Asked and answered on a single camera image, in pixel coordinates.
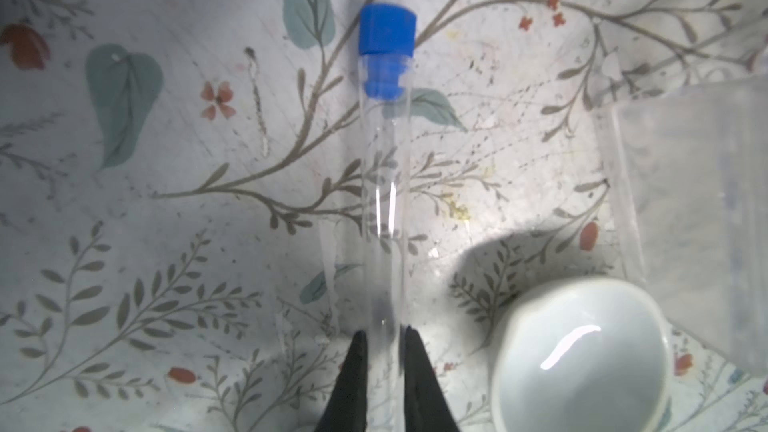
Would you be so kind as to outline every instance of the plastic box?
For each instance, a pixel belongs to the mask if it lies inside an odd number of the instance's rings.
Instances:
[[[768,78],[617,103],[596,124],[626,278],[768,373]]]

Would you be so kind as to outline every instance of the white surface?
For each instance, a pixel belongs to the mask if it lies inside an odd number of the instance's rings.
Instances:
[[[656,429],[672,352],[661,311],[639,288],[612,278],[546,284],[497,333],[491,408],[499,432]]]

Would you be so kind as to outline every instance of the bowl rim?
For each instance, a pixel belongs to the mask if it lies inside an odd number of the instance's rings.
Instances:
[[[654,432],[656,430],[667,408],[667,401],[669,399],[670,386],[674,372],[674,352],[672,350],[669,333],[669,323],[656,301],[654,301],[652,297],[639,286],[619,278],[591,276],[565,278],[537,285],[531,290],[523,293],[523,295],[521,295],[520,298],[518,298],[518,300],[516,300],[505,312],[504,318],[499,321],[498,326],[494,331],[494,342],[496,344],[492,346],[492,350],[494,351],[492,352],[491,389],[489,391],[491,416],[497,432],[506,432],[508,430],[504,424],[504,419],[502,418],[502,406],[499,403],[499,389],[501,386],[499,384],[500,368],[497,367],[497,365],[499,358],[508,352],[512,346],[512,340],[516,335],[521,322],[527,320],[531,314],[541,311],[549,302],[556,300],[558,297],[562,296],[562,294],[571,292],[575,289],[593,287],[596,284],[610,284],[612,287],[624,288],[632,293],[639,299],[639,302],[644,306],[645,311],[648,312],[648,315],[657,325],[661,337],[661,344],[665,352],[664,356],[666,357],[664,363],[664,376],[662,377],[661,391],[659,393],[656,408],[648,417],[645,426],[637,432]]]

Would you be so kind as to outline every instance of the red flower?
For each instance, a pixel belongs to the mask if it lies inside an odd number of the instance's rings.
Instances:
[[[45,68],[51,50],[45,40],[25,24],[11,24],[0,34],[0,45],[11,44],[11,60],[21,70]]]
[[[560,27],[561,25],[565,25],[565,18],[563,17],[562,12],[558,12],[555,15],[552,16],[552,19],[554,19],[554,26]]]
[[[595,221],[590,222],[584,228],[581,229],[581,235],[579,235],[578,246],[581,250],[589,252],[594,248],[594,244],[598,241],[598,224]]]
[[[234,92],[232,92],[232,89],[230,89],[229,82],[220,83],[219,91],[216,95],[214,95],[214,87],[210,84],[210,82],[206,82],[203,86],[203,91],[200,93],[200,97],[202,97],[203,100],[213,102],[214,104],[205,108],[203,111],[203,117],[208,120],[213,120],[216,117],[216,106],[219,107],[219,110],[221,110],[221,115],[223,115],[226,119],[229,119],[235,115],[235,109],[226,105],[228,101],[232,100],[233,96]]]
[[[674,374],[677,377],[683,377],[688,373],[688,369],[694,366],[694,356],[691,354],[681,355],[674,360]]]
[[[528,32],[528,29],[531,28],[531,24],[533,23],[533,19],[531,17],[524,16],[522,19],[520,19],[520,28],[523,29],[525,32]]]
[[[181,367],[172,367],[168,371],[168,377],[176,380],[180,384],[194,384],[197,380],[192,370],[183,369]]]
[[[559,4],[560,4],[560,0],[547,0],[547,7],[549,7],[552,10],[557,10]]]

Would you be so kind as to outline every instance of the black tongs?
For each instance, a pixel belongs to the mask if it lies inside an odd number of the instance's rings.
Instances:
[[[410,327],[404,331],[406,432],[458,432],[422,338]],[[368,384],[368,339],[359,331],[333,388],[315,432],[364,432]]]

